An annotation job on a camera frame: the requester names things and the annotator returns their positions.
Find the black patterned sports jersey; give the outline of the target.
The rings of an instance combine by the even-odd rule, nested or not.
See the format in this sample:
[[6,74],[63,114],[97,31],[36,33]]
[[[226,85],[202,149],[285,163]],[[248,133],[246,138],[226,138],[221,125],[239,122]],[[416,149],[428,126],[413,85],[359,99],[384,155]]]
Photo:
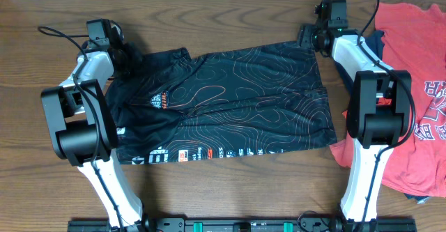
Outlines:
[[148,54],[106,101],[122,164],[277,154],[336,142],[313,51],[279,42],[192,58]]

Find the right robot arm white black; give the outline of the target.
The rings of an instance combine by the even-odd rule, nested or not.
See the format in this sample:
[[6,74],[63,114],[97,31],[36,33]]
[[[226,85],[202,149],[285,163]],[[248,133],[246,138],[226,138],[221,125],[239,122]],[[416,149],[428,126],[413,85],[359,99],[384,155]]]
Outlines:
[[413,132],[415,103],[411,76],[383,63],[364,38],[346,26],[304,24],[301,47],[324,52],[353,81],[346,127],[353,140],[353,161],[340,215],[300,217],[303,231],[416,231],[411,218],[380,218],[377,198],[393,150]]

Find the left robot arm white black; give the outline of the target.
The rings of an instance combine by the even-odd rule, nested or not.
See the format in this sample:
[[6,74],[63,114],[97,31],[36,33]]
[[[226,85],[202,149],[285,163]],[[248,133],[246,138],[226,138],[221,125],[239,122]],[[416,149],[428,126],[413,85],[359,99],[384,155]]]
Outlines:
[[40,95],[54,152],[89,180],[108,214],[107,222],[70,222],[69,231],[150,229],[144,205],[118,162],[117,129],[102,92],[109,78],[129,73],[140,62],[132,42],[91,40],[72,74]]

